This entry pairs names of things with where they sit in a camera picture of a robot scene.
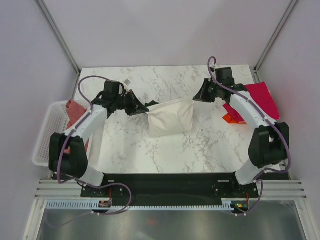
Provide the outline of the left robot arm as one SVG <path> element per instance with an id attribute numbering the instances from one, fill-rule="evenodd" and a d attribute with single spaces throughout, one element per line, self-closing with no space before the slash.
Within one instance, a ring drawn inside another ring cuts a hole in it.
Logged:
<path id="1" fill-rule="evenodd" d="M 80 119 L 63 133 L 53 133 L 49 141 L 49 169 L 56 173 L 57 181 L 64 183 L 62 176 L 70 177 L 92 187 L 99 197 L 106 196 L 110 185 L 104 181 L 104 173 L 89 165 L 86 143 L 106 120 L 116 111 L 124 110 L 128 116 L 145 114 L 149 109 L 134 92 L 119 81 L 106 77 L 104 88 Z"/>

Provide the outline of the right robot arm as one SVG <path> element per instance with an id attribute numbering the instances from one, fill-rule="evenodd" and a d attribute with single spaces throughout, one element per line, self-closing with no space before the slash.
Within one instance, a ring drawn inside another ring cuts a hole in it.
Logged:
<path id="1" fill-rule="evenodd" d="M 253 129 L 248 148 L 248 161 L 237 170 L 235 181 L 229 184 L 229 191 L 235 197 L 247 191 L 247 185 L 258 180 L 266 171 L 280 162 L 287 161 L 287 173 L 291 167 L 292 156 L 289 148 L 290 128 L 269 116 L 253 99 L 243 84 L 236 84 L 230 67 L 208 67 L 210 78 L 204 79 L 194 101 L 213 103 L 217 98 L 225 101 L 236 110 L 243 120 Z"/>

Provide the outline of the white green-sleeved Charlie Brown t-shirt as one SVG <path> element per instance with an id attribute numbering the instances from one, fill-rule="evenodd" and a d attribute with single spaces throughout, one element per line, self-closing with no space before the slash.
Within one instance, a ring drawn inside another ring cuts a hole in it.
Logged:
<path id="1" fill-rule="evenodd" d="M 189 132 L 193 127 L 192 97 L 184 97 L 148 107 L 148 129 L 152 138 Z"/>

